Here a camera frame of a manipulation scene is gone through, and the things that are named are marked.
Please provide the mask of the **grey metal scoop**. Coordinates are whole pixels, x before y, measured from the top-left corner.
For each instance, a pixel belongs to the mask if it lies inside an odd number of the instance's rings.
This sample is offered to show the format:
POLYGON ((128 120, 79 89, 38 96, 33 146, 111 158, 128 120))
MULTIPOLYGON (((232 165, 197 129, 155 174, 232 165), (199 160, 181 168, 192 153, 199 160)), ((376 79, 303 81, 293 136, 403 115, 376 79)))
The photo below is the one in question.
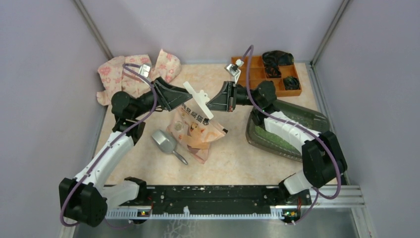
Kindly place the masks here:
POLYGON ((173 154, 183 164, 189 165, 187 160, 176 151, 178 142, 173 136, 158 129, 152 134, 152 139, 163 153, 173 154))

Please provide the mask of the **piano-key bag clip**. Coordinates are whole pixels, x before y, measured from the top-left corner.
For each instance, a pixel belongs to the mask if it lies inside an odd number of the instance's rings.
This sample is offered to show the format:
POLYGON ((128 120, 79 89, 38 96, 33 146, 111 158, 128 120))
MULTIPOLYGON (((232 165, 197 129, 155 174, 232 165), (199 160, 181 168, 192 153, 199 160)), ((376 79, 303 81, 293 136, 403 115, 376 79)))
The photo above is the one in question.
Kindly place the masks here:
POLYGON ((200 90, 199 92, 196 91, 188 81, 184 82, 183 86, 187 90, 187 92, 192 95, 196 104, 200 107, 200 109, 203 111, 206 117, 208 119, 213 119, 214 115, 206 105, 206 103, 210 101, 208 94, 204 90, 200 90))

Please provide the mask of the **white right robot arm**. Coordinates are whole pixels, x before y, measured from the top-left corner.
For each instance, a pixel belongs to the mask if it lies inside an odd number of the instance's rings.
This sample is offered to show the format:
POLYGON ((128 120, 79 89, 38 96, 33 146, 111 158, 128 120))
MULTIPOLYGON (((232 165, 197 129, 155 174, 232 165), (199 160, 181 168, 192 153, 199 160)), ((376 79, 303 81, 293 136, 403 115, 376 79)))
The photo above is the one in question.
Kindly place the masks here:
POLYGON ((287 117, 275 102, 272 81, 263 81, 255 89, 225 81, 221 90, 206 102, 211 111, 233 111, 237 105, 253 106, 252 120, 256 126, 279 136, 296 148, 302 156, 302 170, 279 183, 279 199, 284 204, 297 200, 299 192, 313 188, 326 199, 336 198, 341 191, 341 174, 347 170, 336 135, 327 130, 309 129, 287 117))

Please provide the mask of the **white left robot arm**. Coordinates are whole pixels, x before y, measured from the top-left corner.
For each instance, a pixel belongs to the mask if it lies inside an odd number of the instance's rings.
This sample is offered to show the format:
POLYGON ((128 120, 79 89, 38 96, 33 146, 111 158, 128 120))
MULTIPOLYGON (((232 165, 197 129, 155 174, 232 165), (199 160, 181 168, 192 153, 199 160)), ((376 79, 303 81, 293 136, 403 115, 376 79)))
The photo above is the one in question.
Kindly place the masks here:
POLYGON ((111 99, 115 125, 112 132, 90 163, 74 178, 64 178, 59 184, 60 222, 66 227, 79 223, 98 226, 108 210, 128 201, 143 205, 149 198, 146 182, 137 178, 105 187, 105 182, 123 157, 140 140, 145 120, 157 107, 171 111, 194 97, 192 86, 173 86, 162 78, 145 81, 150 91, 135 98, 124 91, 111 99))

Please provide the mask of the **orange cat litter bag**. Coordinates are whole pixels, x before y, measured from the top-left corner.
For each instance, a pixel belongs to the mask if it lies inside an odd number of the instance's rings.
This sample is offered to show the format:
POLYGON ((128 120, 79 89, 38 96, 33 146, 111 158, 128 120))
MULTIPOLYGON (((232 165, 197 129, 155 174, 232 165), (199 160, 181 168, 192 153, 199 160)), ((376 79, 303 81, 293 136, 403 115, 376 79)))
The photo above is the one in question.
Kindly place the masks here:
POLYGON ((199 108, 190 108, 185 103, 177 107, 166 131, 201 164, 208 160, 210 145, 228 133, 225 127, 207 118, 199 108))

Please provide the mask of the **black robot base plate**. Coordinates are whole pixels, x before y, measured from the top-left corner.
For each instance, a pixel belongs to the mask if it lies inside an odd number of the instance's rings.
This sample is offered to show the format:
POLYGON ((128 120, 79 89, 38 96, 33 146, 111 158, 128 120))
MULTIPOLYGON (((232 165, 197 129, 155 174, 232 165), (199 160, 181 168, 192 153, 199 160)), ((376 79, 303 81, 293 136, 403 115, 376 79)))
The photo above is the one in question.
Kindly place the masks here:
POLYGON ((310 206, 309 190, 289 198, 276 185, 150 185, 139 198, 106 214, 108 220, 281 220, 299 219, 310 206))

